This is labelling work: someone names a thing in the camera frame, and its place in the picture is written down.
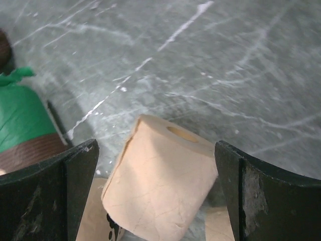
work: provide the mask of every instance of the cardboard tube hole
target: cardboard tube hole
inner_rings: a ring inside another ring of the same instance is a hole
[[[190,141],[190,142],[198,142],[198,140],[193,137],[192,135],[188,134],[187,132],[183,131],[183,130],[180,130],[178,128],[175,128],[175,127],[167,127],[167,129],[174,133],[176,136],[179,136],[180,138],[183,138],[187,141]]]

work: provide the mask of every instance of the paper roll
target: paper roll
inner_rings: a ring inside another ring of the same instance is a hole
[[[125,230],[111,220],[101,203],[106,181],[93,179],[76,241],[120,241],[123,236]]]
[[[226,207],[209,208],[205,221],[206,241],[234,241]]]
[[[181,240],[218,176],[213,152],[192,132],[140,115],[104,187],[104,208],[147,241]]]

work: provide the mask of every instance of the dark object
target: dark object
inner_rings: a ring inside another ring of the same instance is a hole
[[[235,241],[320,241],[321,181],[220,141],[215,160]]]
[[[98,156],[89,140],[0,176],[0,240],[76,240]]]
[[[15,61],[9,40],[3,30],[0,29],[0,74],[10,74],[15,69]]]

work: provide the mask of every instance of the floor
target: floor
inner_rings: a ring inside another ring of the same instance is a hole
[[[0,25],[66,136],[99,141],[97,175],[150,113],[321,178],[318,0],[1,0]]]

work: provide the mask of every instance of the toilet paper roll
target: toilet paper roll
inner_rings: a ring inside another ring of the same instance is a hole
[[[106,181],[93,179],[76,241],[120,241],[123,236],[125,230],[110,218],[101,203]]]
[[[147,241],[181,240],[218,176],[213,151],[174,123],[140,115],[104,187],[104,208]]]
[[[205,221],[206,241],[234,241],[226,207],[209,208]]]

